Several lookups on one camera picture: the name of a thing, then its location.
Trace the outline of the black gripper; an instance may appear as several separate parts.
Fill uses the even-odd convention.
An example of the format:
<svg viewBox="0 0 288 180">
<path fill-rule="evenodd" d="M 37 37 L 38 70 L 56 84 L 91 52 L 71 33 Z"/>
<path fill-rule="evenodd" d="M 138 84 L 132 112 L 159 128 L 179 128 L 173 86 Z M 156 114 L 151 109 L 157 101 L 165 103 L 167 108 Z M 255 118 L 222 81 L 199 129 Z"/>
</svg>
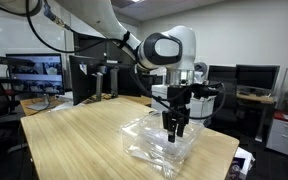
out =
<svg viewBox="0 0 288 180">
<path fill-rule="evenodd" d="M 175 142 L 177 136 L 183 137 L 185 126 L 189 122 L 191 92 L 189 87 L 168 87 L 167 108 L 162 111 L 163 127 L 168 131 L 168 141 Z"/>
</svg>

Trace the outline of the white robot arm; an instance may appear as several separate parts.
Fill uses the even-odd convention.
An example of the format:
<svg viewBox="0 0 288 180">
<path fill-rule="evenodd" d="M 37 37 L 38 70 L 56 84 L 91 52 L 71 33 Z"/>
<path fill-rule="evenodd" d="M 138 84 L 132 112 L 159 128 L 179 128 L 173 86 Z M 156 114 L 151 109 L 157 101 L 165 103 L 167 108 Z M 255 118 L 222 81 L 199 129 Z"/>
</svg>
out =
<svg viewBox="0 0 288 180">
<path fill-rule="evenodd" d="M 194 85 L 194 58 L 196 36 L 186 26 L 175 26 L 168 31 L 153 33 L 140 41 L 130 33 L 116 17 L 111 0 L 54 0 L 65 10 L 112 40 L 126 52 L 135 64 L 131 77 L 139 88 L 140 71 L 152 71 L 164 67 L 167 72 L 167 97 L 156 96 L 154 100 L 165 107 L 162 112 L 163 128 L 168 141 L 173 143 L 184 134 L 191 116 L 191 87 Z"/>
</svg>

